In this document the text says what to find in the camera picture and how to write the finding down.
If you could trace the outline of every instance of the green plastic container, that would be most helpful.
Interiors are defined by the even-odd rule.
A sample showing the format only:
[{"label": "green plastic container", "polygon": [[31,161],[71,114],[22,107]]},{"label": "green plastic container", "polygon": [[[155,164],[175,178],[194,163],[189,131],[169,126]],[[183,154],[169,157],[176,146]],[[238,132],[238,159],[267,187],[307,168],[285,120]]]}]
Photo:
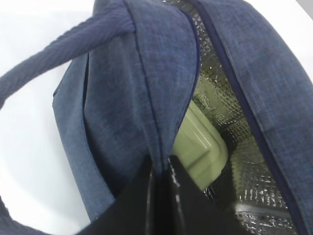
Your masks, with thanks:
[{"label": "green plastic container", "polygon": [[175,139],[173,155],[201,190],[216,180],[226,165],[224,140],[193,101]]}]

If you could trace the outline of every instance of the zipper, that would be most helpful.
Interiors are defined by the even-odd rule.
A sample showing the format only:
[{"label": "zipper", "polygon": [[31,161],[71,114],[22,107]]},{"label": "zipper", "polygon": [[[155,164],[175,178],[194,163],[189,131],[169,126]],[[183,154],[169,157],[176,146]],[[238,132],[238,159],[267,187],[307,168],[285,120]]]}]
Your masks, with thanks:
[{"label": "zipper", "polygon": [[255,116],[252,113],[252,110],[250,109],[249,103],[244,95],[243,90],[240,87],[240,84],[237,81],[236,75],[234,73],[234,70],[232,68],[232,65],[228,59],[227,53],[225,51],[225,48],[223,47],[223,44],[217,34],[216,28],[208,15],[207,11],[205,10],[205,7],[198,1],[198,0],[183,0],[186,3],[189,3],[192,5],[200,15],[203,24],[205,26],[206,32],[209,35],[212,45],[215,49],[215,52],[217,54],[217,57],[220,60],[220,63],[223,67],[223,70],[225,72],[225,75],[227,76],[227,79],[234,91],[234,93],[237,96],[238,102],[243,110],[243,113],[245,117],[247,118],[247,121],[249,123],[249,126],[253,132],[253,135],[255,137],[255,140],[260,148],[260,151],[262,152],[265,162],[268,165],[268,168],[270,169],[274,179],[276,180],[279,189],[286,201],[286,204],[288,206],[290,215],[292,217],[292,220],[297,228],[297,231],[299,235],[308,235],[308,231],[306,229],[303,217],[300,213],[300,209],[296,203],[296,200],[289,189],[287,182],[280,171],[278,164],[276,160],[274,159],[274,156],[269,149],[266,140],[261,132],[261,129],[258,125],[258,122],[255,118]]}]

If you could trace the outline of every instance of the white background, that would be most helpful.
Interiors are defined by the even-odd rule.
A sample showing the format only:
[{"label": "white background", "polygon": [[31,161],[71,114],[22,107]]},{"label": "white background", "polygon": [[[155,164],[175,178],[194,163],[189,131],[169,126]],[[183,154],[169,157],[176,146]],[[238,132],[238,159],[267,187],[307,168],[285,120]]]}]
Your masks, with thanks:
[{"label": "white background", "polygon": [[[295,0],[249,0],[313,78],[313,21]],[[91,15],[93,0],[0,0],[0,75]],[[12,217],[54,235],[88,223],[62,148],[52,93],[68,64],[10,97],[0,111],[0,195]]]}]

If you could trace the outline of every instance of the navy blue bag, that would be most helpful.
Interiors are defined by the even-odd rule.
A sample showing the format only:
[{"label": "navy blue bag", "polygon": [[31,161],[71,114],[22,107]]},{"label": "navy blue bag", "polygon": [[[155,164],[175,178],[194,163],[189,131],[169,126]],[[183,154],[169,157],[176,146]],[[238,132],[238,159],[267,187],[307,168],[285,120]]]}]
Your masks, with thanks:
[{"label": "navy blue bag", "polygon": [[[79,234],[247,233],[170,157],[193,99],[227,144],[234,184],[244,164],[260,157],[292,232],[313,235],[313,86],[249,4],[96,0],[90,19],[0,77],[0,108],[28,81],[69,60],[53,108],[92,221]],[[260,191],[251,190],[257,199]],[[238,188],[234,193],[245,203]],[[3,210],[0,234],[43,233]]]}]

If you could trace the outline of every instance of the insulated lunch bag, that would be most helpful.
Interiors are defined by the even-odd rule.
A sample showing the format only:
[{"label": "insulated lunch bag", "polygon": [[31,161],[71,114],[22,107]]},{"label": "insulated lunch bag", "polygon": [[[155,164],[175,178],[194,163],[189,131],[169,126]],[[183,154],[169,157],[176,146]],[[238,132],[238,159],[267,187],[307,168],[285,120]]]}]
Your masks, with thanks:
[{"label": "insulated lunch bag", "polygon": [[[90,234],[313,235],[313,85],[242,0],[96,0],[0,77],[53,94]],[[44,234],[11,219],[0,234]]]}]

